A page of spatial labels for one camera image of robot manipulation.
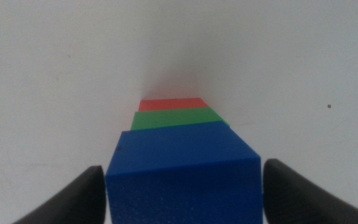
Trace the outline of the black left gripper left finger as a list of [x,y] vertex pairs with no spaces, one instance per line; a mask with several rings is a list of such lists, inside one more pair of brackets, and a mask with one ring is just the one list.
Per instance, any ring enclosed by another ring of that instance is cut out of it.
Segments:
[[101,166],[91,166],[41,206],[17,220],[21,224],[103,224],[106,193]]

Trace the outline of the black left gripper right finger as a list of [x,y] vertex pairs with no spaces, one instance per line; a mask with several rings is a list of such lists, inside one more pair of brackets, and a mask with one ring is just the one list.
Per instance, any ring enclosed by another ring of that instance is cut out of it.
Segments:
[[266,160],[263,189],[264,212],[269,223],[358,224],[358,208],[278,159]]

